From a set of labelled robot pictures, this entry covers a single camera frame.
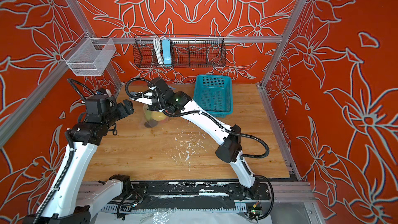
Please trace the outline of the yellow potato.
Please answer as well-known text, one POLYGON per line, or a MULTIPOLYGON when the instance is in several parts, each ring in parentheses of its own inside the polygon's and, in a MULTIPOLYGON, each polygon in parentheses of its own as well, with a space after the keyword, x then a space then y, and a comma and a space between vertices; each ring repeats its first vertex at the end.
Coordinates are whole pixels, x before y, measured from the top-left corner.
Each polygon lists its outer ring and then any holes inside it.
POLYGON ((152 118, 153 120, 156 121, 164 121, 167 118, 167 116, 161 112, 152 112, 152 118))

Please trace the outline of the green cabbage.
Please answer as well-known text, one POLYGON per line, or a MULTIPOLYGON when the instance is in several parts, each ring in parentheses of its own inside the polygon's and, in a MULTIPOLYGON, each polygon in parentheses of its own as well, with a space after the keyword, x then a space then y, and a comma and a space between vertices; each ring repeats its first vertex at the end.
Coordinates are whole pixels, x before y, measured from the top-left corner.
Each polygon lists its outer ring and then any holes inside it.
POLYGON ((143 111, 144 111, 145 119, 147 121, 153 120, 152 111, 149 111, 147 106, 144 106, 143 111))

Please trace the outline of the clear zip top bag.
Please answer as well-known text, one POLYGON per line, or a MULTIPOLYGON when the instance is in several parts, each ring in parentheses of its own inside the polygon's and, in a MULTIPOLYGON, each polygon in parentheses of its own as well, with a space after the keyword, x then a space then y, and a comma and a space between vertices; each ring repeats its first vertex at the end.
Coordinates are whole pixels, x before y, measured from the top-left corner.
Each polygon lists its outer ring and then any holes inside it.
POLYGON ((149 105, 143 105, 143 119, 142 124, 146 128, 154 128, 160 124, 166 123, 169 118, 161 112, 154 112, 148 109, 149 105))

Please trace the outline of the dark avocado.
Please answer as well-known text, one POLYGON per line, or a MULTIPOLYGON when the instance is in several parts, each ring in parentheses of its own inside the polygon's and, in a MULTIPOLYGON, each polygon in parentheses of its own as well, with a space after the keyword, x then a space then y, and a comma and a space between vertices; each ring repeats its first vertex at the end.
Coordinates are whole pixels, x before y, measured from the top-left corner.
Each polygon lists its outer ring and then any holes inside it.
POLYGON ((153 120, 153 119, 148 120, 148 121, 146 121, 146 122, 144 123, 144 126, 147 127, 147 128, 154 128, 154 127, 156 127, 157 125, 158 125, 158 122, 157 122, 156 120, 153 120))

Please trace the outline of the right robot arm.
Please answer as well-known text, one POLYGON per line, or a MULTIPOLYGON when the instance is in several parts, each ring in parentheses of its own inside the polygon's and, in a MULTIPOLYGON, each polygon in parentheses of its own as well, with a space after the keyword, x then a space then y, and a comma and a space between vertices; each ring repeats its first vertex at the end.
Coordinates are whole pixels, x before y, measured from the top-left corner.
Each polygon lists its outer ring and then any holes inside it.
POLYGON ((174 92, 159 77, 153 80, 133 78, 125 84, 125 92, 130 99, 147 104, 149 111, 160 112, 170 118, 182 117, 210 135, 219 145, 216 156, 231 166, 242 189, 252 197, 259 194, 260 179, 267 178, 256 175, 250 169, 246 158, 263 159, 269 155, 269 146, 262 139, 242 133, 238 125, 230 126, 216 119, 188 94, 182 91, 174 92), (260 155, 243 153, 242 138, 257 141, 264 147, 265 152, 260 155))

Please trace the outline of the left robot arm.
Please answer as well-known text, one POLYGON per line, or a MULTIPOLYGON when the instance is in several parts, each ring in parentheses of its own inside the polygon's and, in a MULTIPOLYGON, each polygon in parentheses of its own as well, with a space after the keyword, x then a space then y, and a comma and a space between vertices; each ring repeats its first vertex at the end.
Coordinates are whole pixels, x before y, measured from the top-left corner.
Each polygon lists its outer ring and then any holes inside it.
POLYGON ((127 199, 133 193, 130 177, 114 175, 102 184, 93 195, 77 200, 88 165, 102 138, 108 132, 117 134, 117 121, 134 113, 133 103, 117 103, 105 89, 90 91, 85 97, 78 89, 87 86, 74 79, 68 83, 78 93, 86 107, 86 116, 73 128, 65 131, 67 139, 65 157, 44 201, 35 214, 24 218, 25 224, 89 224, 107 204, 116 197, 127 199))

